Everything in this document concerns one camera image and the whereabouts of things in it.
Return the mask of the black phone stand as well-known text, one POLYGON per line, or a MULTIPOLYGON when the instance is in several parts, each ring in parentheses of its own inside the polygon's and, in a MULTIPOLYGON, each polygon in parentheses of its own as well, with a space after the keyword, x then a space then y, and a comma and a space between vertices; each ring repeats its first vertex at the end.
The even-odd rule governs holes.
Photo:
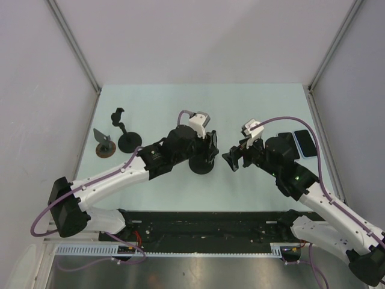
POLYGON ((128 132, 125 124, 121 122, 122 113, 125 110, 123 108, 116 108, 116 111, 112 113, 111 120, 112 125, 118 127, 122 131, 122 135, 118 140, 119 149, 126 154, 131 154, 137 147, 142 145, 142 138, 136 132, 128 132))
POLYGON ((189 159, 188 165, 192 172, 198 175, 206 175, 214 168, 214 157, 208 154, 199 154, 189 159))

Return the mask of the blue-cased smartphone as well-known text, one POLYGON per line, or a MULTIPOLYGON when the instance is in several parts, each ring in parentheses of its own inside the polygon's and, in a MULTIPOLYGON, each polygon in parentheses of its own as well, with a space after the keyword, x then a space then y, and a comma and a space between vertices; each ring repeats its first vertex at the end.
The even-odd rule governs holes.
POLYGON ((304 158, 317 156, 317 150, 310 132, 306 129, 294 131, 295 139, 304 158))

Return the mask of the rusty round phone stand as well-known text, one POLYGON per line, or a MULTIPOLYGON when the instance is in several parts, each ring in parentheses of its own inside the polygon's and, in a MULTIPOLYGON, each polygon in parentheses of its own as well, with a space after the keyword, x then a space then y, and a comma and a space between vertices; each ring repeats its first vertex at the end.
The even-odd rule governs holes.
POLYGON ((93 129, 95 140, 98 142, 96 146, 96 155, 100 158, 109 158, 116 151, 116 144, 111 140, 109 135, 105 135, 98 129, 93 129))

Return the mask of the black smartphone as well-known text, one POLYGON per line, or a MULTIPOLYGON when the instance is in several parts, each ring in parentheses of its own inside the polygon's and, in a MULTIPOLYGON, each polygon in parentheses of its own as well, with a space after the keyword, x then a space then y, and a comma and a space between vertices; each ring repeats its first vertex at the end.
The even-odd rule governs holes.
POLYGON ((212 158, 215 158, 216 155, 219 153, 219 150, 217 148, 217 132, 216 130, 213 130, 211 132, 208 132, 206 136, 208 138, 208 142, 207 142, 208 158, 212 159, 212 158))

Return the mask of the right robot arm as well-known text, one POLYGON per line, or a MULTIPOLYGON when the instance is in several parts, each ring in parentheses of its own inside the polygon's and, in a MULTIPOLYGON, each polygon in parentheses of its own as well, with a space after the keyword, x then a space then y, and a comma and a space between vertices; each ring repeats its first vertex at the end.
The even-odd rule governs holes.
POLYGON ((251 146, 233 146, 222 155, 233 171, 254 164, 276 180, 286 197, 307 206, 325 221, 317 225, 294 211, 277 227, 283 241, 295 237, 340 258, 362 282, 376 287, 384 279, 384 230, 371 224, 327 191, 321 179, 296 162, 289 143, 280 137, 257 139, 251 146))

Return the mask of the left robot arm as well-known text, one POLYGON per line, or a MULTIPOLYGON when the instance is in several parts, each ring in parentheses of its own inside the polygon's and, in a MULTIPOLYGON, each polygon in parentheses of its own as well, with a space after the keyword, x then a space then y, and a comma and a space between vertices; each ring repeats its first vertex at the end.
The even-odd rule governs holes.
POLYGON ((179 125, 160 141, 138 148, 119 166, 83 180, 57 179, 48 205, 59 236, 67 238, 90 230, 113 234, 121 241, 129 239, 133 226, 127 212, 96 208, 96 203, 128 186, 169 173, 184 161, 194 173, 207 174, 218 153, 216 131, 200 136, 191 127, 179 125))

